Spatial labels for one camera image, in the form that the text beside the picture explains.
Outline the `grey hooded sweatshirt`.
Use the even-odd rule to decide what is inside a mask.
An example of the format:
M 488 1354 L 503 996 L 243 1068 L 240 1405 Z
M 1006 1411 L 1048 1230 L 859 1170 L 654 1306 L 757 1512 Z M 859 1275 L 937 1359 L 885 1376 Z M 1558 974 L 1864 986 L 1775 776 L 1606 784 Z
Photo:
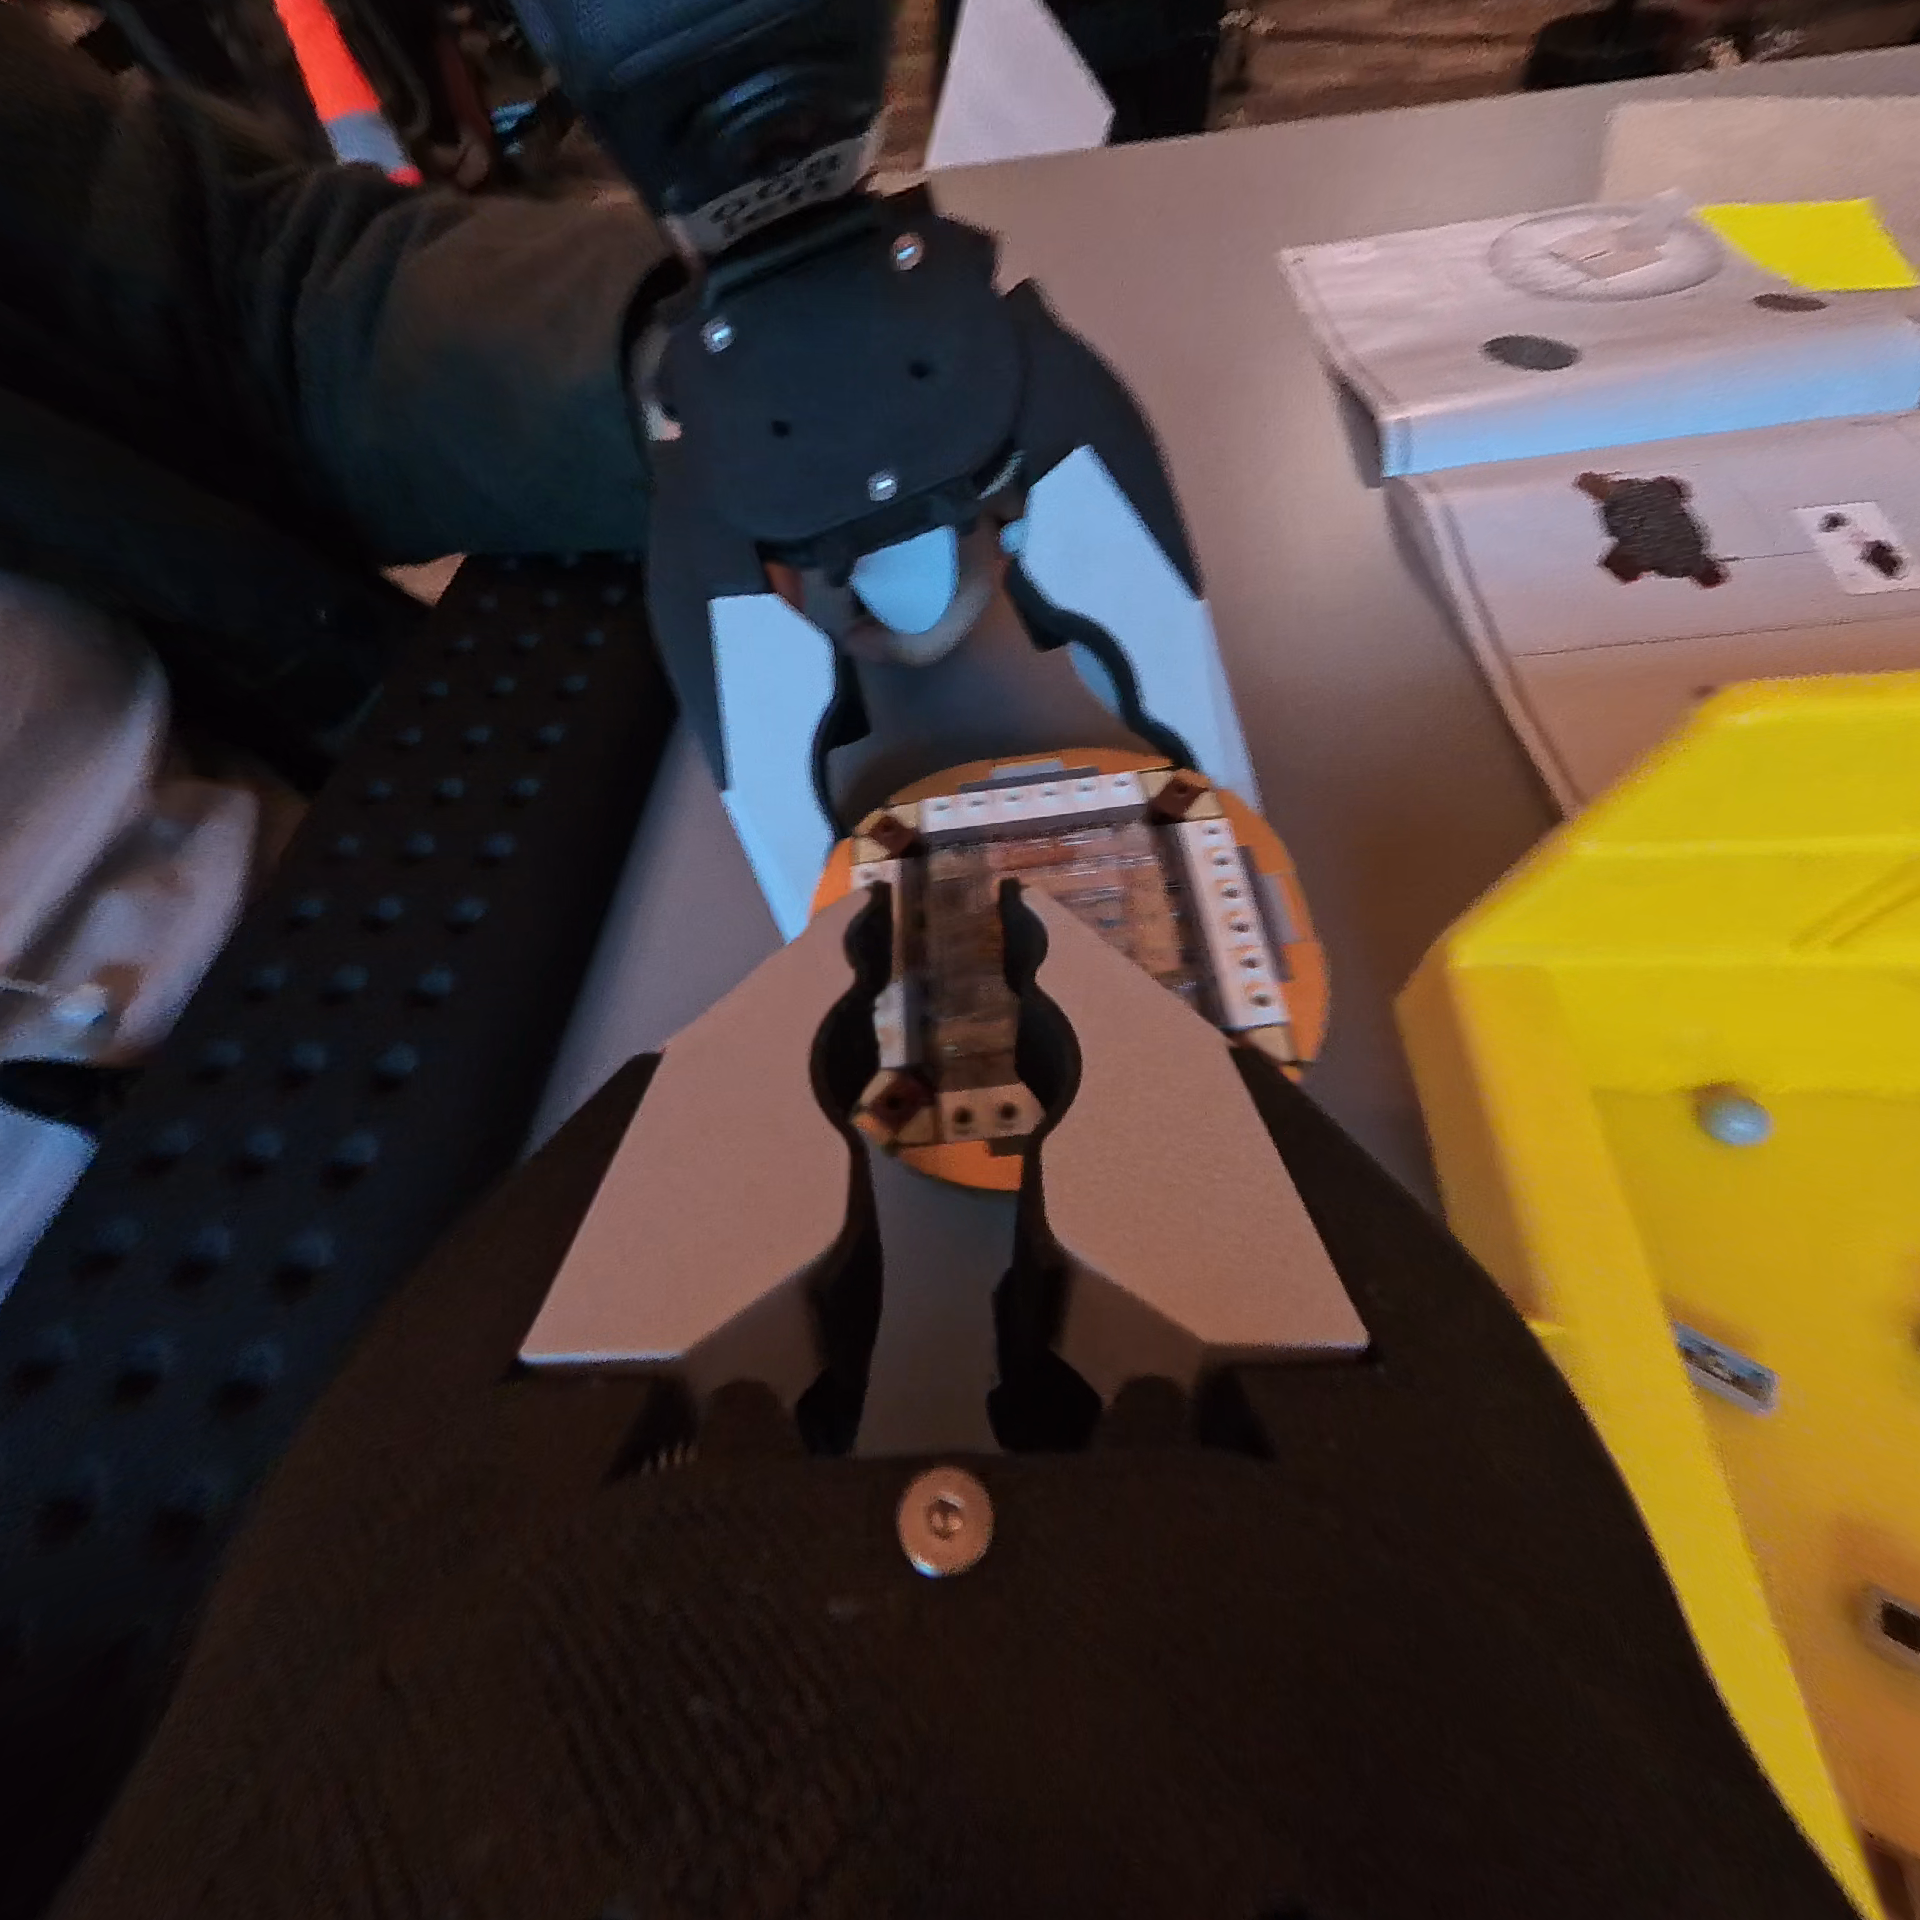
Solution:
M 258 805 L 181 756 L 128 624 L 3 586 L 3 1290 L 226 947 Z

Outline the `yellow plastic bin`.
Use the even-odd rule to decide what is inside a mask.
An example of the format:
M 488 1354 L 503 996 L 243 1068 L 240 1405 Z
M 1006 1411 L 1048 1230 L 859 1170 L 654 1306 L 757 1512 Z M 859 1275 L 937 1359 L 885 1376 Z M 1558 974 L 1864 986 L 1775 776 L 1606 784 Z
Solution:
M 1573 1384 L 1785 1803 L 1915 1916 L 1919 1679 L 1807 1683 L 1664 1286 L 1696 1094 L 1915 1109 L 1915 674 L 1713 694 L 1429 949 L 1399 1030 L 1447 1223 Z

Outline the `white paper sheet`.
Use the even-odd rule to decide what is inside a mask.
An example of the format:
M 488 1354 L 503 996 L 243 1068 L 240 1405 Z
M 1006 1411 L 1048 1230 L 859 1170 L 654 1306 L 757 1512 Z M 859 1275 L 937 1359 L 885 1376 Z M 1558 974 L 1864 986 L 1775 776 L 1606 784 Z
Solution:
M 1043 2 L 965 2 L 930 119 L 927 170 L 1091 152 L 1115 108 Z

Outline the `person's left hand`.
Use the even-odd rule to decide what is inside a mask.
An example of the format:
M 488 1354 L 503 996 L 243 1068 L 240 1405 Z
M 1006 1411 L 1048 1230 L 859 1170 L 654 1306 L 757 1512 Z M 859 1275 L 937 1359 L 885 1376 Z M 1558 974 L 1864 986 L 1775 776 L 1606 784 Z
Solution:
M 983 525 L 941 527 L 862 556 L 849 576 L 842 645 L 854 658 L 927 668 L 954 653 L 985 618 L 1001 548 Z

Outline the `round toy brick model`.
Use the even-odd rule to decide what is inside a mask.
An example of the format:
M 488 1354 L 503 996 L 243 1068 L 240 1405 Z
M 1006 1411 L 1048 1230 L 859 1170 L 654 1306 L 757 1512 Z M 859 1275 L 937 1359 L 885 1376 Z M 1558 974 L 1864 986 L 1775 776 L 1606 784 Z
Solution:
M 1017 1075 L 1001 886 L 1079 918 L 1232 1044 L 1288 1075 L 1329 1036 L 1330 974 L 1291 853 L 1253 802 L 1141 749 L 977 758 L 896 791 L 824 866 L 813 912 L 883 882 L 891 971 L 856 1119 L 912 1170 L 1019 1184 L 1041 1103 Z

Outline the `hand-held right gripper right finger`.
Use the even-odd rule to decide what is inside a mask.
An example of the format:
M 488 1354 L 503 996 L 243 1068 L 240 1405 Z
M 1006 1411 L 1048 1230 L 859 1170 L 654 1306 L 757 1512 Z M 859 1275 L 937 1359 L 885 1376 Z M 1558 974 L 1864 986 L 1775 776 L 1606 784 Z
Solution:
M 1194 1402 L 1249 1364 L 1369 1354 L 1247 1055 L 1045 892 L 1006 880 L 998 912 L 1041 1118 L 993 1296 L 995 1443 L 1074 1452 L 1136 1382 Z

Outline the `yellow sticky note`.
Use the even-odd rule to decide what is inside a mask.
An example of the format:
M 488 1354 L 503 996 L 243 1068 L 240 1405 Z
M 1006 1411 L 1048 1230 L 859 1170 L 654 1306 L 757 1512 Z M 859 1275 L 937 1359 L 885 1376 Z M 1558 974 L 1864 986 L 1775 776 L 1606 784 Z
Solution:
M 1919 270 L 1872 199 L 1704 203 L 1695 218 L 1809 295 L 1912 292 Z

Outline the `clear plastic sheet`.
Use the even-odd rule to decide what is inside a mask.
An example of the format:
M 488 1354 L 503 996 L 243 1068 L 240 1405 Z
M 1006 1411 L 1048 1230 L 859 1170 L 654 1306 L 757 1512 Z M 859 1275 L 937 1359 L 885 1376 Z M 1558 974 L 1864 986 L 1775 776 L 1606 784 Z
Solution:
M 1603 202 L 1682 194 L 1698 205 L 1875 202 L 1919 220 L 1914 95 L 1758 95 L 1627 103 L 1607 119 Z

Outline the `orange reflective vest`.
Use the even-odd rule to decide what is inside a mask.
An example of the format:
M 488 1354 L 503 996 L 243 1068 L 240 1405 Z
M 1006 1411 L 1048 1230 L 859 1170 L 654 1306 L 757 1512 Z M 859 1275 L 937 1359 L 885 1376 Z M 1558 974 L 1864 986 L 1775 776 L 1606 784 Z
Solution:
M 272 10 L 337 163 L 378 170 L 399 186 L 422 186 L 423 176 L 329 2 L 272 2 Z

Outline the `scattered loose toy bricks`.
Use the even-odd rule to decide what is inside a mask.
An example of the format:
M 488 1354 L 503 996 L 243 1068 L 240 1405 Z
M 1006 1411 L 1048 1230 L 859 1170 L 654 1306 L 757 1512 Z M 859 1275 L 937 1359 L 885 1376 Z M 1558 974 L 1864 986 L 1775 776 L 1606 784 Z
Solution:
M 1674 1346 L 1792 1656 L 1915 1672 L 1915 1109 L 1706 1087 L 1677 1180 Z

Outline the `open instruction booklet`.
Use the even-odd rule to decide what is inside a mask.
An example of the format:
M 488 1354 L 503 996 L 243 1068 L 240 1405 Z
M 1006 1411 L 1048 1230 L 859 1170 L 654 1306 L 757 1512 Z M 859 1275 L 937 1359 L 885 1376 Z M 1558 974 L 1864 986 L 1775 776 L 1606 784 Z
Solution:
M 1565 811 L 1717 690 L 1915 671 L 1915 290 L 1679 194 L 1280 253 L 1399 532 Z

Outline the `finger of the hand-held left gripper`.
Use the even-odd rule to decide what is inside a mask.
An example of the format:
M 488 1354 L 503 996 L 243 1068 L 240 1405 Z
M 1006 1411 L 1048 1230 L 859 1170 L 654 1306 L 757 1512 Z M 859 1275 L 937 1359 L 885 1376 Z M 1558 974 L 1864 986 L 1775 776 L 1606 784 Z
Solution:
M 1077 651 L 1095 694 L 1161 756 L 1261 802 L 1210 602 L 1095 448 L 1030 487 L 1005 559 L 1039 647 Z
M 722 802 L 776 931 L 792 941 L 847 837 L 826 770 L 845 693 L 839 653 L 783 596 L 721 596 L 710 618 Z

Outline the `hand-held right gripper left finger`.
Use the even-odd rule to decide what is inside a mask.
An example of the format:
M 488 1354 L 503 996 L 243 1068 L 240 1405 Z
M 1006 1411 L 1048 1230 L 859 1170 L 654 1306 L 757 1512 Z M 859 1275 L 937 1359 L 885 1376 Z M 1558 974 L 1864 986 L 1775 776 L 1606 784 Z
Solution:
M 854 1450 L 883 1301 L 856 1107 L 895 933 L 895 886 L 856 886 L 664 1047 L 525 1367 L 765 1384 L 810 1452 Z

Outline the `person's left forearm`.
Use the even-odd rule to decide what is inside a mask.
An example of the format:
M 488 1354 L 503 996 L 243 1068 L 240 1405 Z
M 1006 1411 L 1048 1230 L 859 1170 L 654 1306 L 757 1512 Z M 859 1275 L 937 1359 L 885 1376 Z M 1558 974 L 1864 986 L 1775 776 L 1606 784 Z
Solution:
M 376 564 L 627 552 L 632 355 L 679 261 L 637 203 L 305 164 L 6 6 L 6 386 Z

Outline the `black dotted mat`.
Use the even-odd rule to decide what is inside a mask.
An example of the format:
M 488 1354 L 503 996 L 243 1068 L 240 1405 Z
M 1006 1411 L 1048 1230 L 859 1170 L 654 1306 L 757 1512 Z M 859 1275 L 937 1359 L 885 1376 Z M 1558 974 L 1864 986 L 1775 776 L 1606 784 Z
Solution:
M 674 715 L 637 558 L 463 564 L 6 1298 L 6 1916 L 87 1848 L 368 1320 L 517 1158 Z

